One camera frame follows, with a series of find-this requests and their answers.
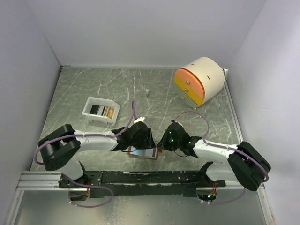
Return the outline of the brown leather card holder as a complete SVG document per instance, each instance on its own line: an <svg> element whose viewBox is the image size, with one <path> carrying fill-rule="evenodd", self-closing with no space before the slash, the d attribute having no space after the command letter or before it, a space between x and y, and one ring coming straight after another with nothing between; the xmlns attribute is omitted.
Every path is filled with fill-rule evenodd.
<svg viewBox="0 0 300 225"><path fill-rule="evenodd" d="M158 160L159 154L162 153L160 148L153 148L153 149L136 149L133 146L128 148L127 154L130 157L134 158L141 158L141 159L149 159L149 160Z"/></svg>

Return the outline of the white card tray box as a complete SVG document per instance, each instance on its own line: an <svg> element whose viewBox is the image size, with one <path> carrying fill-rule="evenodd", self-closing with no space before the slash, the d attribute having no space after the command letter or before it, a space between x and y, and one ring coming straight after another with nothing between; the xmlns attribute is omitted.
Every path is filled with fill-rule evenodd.
<svg viewBox="0 0 300 225"><path fill-rule="evenodd" d="M120 105L110 99L88 97L82 115L90 122L115 123Z"/></svg>

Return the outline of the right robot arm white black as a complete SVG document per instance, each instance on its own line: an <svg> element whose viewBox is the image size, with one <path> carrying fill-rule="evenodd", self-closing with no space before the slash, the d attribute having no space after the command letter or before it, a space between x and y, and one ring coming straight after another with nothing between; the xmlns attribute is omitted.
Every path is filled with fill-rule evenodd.
<svg viewBox="0 0 300 225"><path fill-rule="evenodd" d="M209 165L199 174L199 182L210 186L214 181L239 182L244 188L256 191L266 181L271 170L267 160L248 142L237 145L208 142L202 137L190 136L183 126L172 121L158 142L163 150L181 150L186 156L209 158L221 165Z"/></svg>

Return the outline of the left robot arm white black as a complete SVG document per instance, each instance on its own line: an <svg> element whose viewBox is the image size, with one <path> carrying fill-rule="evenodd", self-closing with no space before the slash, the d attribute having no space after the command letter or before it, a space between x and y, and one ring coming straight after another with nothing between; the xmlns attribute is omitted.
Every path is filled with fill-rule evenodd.
<svg viewBox="0 0 300 225"><path fill-rule="evenodd" d="M87 183L88 176L83 166L72 159L77 152L126 151L129 147L136 150L156 147L151 129L144 122L138 121L130 127L100 133L78 131L66 124L41 139L37 153L41 154L40 164L46 171L59 171L68 176L76 187L82 187Z"/></svg>

